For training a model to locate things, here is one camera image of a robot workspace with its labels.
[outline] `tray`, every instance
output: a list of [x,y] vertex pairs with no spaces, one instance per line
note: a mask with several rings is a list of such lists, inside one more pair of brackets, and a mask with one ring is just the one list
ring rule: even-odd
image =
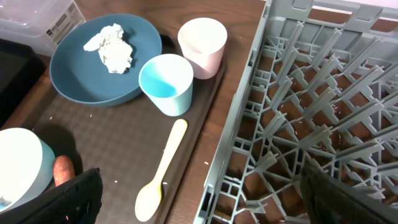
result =
[[0,127],[44,71],[31,47],[0,39]]
[[[175,39],[162,35],[162,43],[164,54],[180,54]],[[154,177],[174,122],[186,119],[187,132],[164,177],[162,201],[146,222],[163,223],[224,68],[222,63],[211,79],[194,79],[192,105],[179,117],[164,115],[143,93],[107,108],[81,105],[55,94],[40,102],[24,127],[31,128],[56,156],[71,157],[77,174],[99,167],[104,191],[96,223],[140,223],[134,213],[137,194]]]
[[398,208],[398,31],[377,25],[397,19],[348,1],[267,0],[194,223],[309,223],[305,164]]

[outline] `white bowl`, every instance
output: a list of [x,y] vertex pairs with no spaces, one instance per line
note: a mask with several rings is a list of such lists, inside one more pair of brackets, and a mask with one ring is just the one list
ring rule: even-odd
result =
[[18,207],[41,194],[50,183],[55,156],[32,131],[10,128],[0,131],[0,213]]

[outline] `blue cup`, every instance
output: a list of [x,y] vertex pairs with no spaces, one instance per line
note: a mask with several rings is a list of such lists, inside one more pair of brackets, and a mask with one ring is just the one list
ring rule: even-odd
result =
[[139,86],[167,116],[180,116],[191,105],[193,68],[187,59],[163,54],[150,59],[139,73]]

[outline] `spoon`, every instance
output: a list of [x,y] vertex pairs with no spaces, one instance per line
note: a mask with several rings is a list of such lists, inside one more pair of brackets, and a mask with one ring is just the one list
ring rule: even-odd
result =
[[178,119],[174,122],[155,177],[138,193],[136,200],[136,217],[141,222],[148,221],[154,215],[160,201],[162,200],[162,180],[164,174],[173,159],[175,151],[177,150],[187,127],[188,124],[184,119]]

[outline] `table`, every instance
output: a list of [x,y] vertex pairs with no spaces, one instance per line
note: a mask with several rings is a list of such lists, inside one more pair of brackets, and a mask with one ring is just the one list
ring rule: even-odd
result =
[[[214,18],[227,28],[228,40],[224,52],[226,73],[197,139],[167,219],[167,223],[192,223],[265,2],[260,0],[77,0],[76,3],[87,21],[112,13],[135,14],[155,25],[160,33],[174,37],[184,23],[197,17]],[[42,59],[49,66],[50,59],[47,57]],[[40,108],[40,99],[49,96],[52,91],[55,90],[46,70],[2,128],[17,127],[29,122],[30,111]]]

